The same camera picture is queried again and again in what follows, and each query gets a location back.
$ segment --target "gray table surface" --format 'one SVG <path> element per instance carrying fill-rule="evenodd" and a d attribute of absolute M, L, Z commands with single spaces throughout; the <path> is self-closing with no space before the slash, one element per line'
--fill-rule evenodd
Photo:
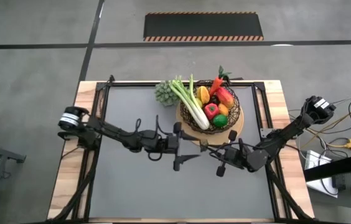
<path fill-rule="evenodd" d="M 260 141 L 251 88 L 234 88 L 245 114 L 241 136 Z M 106 121 L 133 130 L 154 129 L 155 116 L 164 131 L 171 131 L 176 108 L 154 99 L 154 87 L 111 87 Z M 181 154 L 199 154 L 189 142 L 180 143 Z M 264 169 L 255 173 L 227 167 L 215 175 L 220 163 L 207 153 L 172 170 L 173 155 L 152 162 L 145 152 L 129 152 L 119 142 L 103 138 L 96 170 L 90 217 L 96 218 L 273 218 Z"/>

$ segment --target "yellow cable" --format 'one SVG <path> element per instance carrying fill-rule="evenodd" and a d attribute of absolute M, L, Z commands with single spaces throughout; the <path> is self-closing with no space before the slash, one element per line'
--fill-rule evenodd
<path fill-rule="evenodd" d="M 314 136 L 313 136 L 307 143 L 305 143 L 304 145 L 302 145 L 300 148 L 302 149 L 302 148 L 306 147 L 306 146 L 307 146 L 312 140 L 314 140 L 321 132 L 328 130 L 328 129 L 327 129 L 328 127 L 332 126 L 332 125 L 335 124 L 335 123 L 338 123 L 338 122 L 344 120 L 346 117 L 350 116 L 350 114 L 351 114 L 351 113 L 348 113 L 348 114 L 346 114 L 345 116 L 343 116 L 343 117 L 337 119 L 336 121 L 332 122 L 332 123 L 329 124 L 328 126 L 326 126 L 326 127 L 322 128 L 321 130 L 319 130 L 319 132 L 317 132 L 317 133 L 315 133 L 315 134 L 313 133 Z"/>

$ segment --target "black metal frame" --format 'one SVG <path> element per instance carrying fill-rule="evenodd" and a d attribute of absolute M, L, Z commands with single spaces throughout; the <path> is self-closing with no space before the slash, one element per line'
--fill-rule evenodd
<path fill-rule="evenodd" d="M 96 84 L 96 91 L 95 91 L 95 96 L 94 96 L 94 100 L 93 100 L 93 108 L 92 108 L 92 112 L 91 114 L 94 115 L 98 112 L 98 110 L 100 110 L 100 119 L 102 121 L 105 120 L 105 114 L 106 114 L 106 107 L 108 104 L 108 95 L 110 92 L 110 87 L 111 86 L 124 86 L 124 87 L 129 87 L 129 86 L 140 86 L 140 87 L 144 87 L 144 86 L 155 86 L 156 84 L 158 84 L 159 82 L 98 82 Z M 261 111 L 260 111 L 260 107 L 258 105 L 258 96 L 257 96 L 257 90 L 259 90 L 261 92 L 261 96 L 263 99 L 263 106 L 264 106 L 264 112 L 266 115 L 266 121 L 268 124 L 269 128 L 273 127 L 272 124 L 272 120 L 271 120 L 271 115 L 269 112 L 269 104 L 268 104 L 268 100 L 266 97 L 266 92 L 265 92 L 265 86 L 263 82 L 243 82 L 243 83 L 231 83 L 230 86 L 246 86 L 246 87 L 250 87 L 252 89 L 252 94 L 253 94 L 253 101 L 254 101 L 254 106 L 255 106 L 255 112 L 256 112 L 256 119 L 257 119 L 257 125 L 258 125 L 258 131 L 260 131 L 261 128 L 263 127 L 263 122 L 261 120 Z M 103 96 L 103 101 L 100 101 L 100 92 L 103 91 L 102 96 Z M 98 156 L 100 153 L 100 149 L 98 148 L 97 150 L 95 150 L 94 153 L 94 157 L 93 157 L 93 163 L 91 165 L 90 169 L 94 169 L 94 167 L 92 166 L 96 166 L 96 163 L 98 162 Z M 83 159 L 82 159 L 82 166 L 80 168 L 80 175 L 79 179 L 78 179 L 78 186 L 80 186 L 80 183 L 83 182 L 84 180 L 84 176 L 85 176 L 85 171 L 87 169 L 87 160 L 88 160 L 88 155 L 89 152 L 85 151 L 85 153 L 83 154 Z M 282 168 L 281 168 L 281 164 L 280 164 L 280 159 L 279 157 L 277 157 L 277 159 L 275 160 L 275 164 L 276 164 L 276 172 L 277 172 L 277 176 L 280 178 L 281 182 L 284 184 L 284 177 L 283 177 L 283 173 L 282 173 Z M 268 167 L 266 166 L 266 174 L 268 176 Z M 277 203 L 277 199 L 276 199 L 276 194 L 275 194 L 275 187 L 272 183 L 272 181 L 267 178 L 268 181 L 268 190 L 269 190 L 269 195 L 271 197 L 271 205 L 273 208 L 273 215 L 274 215 L 274 219 L 278 220 L 280 217 L 279 214 L 279 208 L 278 208 L 278 203 Z M 92 188 L 93 188 L 93 183 L 94 183 L 94 177 L 91 179 L 90 184 L 89 184 L 89 188 L 88 188 L 88 192 L 87 192 L 87 200 L 86 200 L 86 204 L 85 204 L 85 213 L 83 214 L 83 221 L 84 222 L 88 222 L 88 217 L 90 214 L 90 203 L 91 203 L 91 196 L 92 196 Z M 286 212 L 286 218 L 290 219 L 291 218 L 291 212 L 290 212 L 290 208 L 289 205 L 286 203 L 285 200 L 283 200 L 283 204 L 284 204 L 284 209 Z M 73 209 L 73 213 L 72 213 L 72 220 L 76 220 L 78 219 L 78 209 L 80 208 L 80 201 L 78 200 L 75 208 Z"/>

